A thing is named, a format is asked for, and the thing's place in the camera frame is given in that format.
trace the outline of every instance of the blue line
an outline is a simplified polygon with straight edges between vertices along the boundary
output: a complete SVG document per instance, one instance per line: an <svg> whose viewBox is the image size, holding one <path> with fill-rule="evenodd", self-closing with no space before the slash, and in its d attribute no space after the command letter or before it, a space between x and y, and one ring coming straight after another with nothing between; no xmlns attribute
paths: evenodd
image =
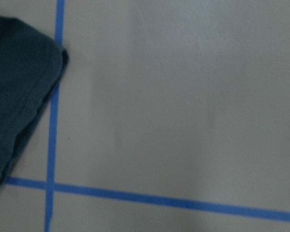
<svg viewBox="0 0 290 232"><path fill-rule="evenodd" d="M57 0L55 40L58 43L62 43L63 18L64 18L64 0ZM50 106L48 157L47 157L47 184L46 184L45 219L44 219L45 232L50 231L51 220L53 217L58 101L59 101L59 87L56 89L56 92L54 93Z"/></svg>
<svg viewBox="0 0 290 232"><path fill-rule="evenodd" d="M290 222L290 212L266 210L252 207L241 207L228 204L218 204L210 202L200 202L168 198L161 196L136 194L122 191L105 190L99 188L88 188L66 184L55 184L55 191L80 194L91 197L101 197L129 202L163 205L169 207L185 208L190 210L207 211L212 213L230 214L251 218L263 218Z"/></svg>
<svg viewBox="0 0 290 232"><path fill-rule="evenodd" d="M9 177L6 181L7 184L10 185L16 185L16 186L22 186L32 189L45 189L46 183L44 181L38 181L38 180L29 180L29 179L23 179L23 178L15 178L15 177Z"/></svg>

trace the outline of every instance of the folded towel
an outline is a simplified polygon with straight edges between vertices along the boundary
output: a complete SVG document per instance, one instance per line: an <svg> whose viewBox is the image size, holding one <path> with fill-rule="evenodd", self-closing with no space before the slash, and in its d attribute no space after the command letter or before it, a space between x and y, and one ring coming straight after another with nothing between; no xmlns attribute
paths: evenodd
<svg viewBox="0 0 290 232"><path fill-rule="evenodd" d="M16 18L0 17L0 184L58 86L67 51Z"/></svg>

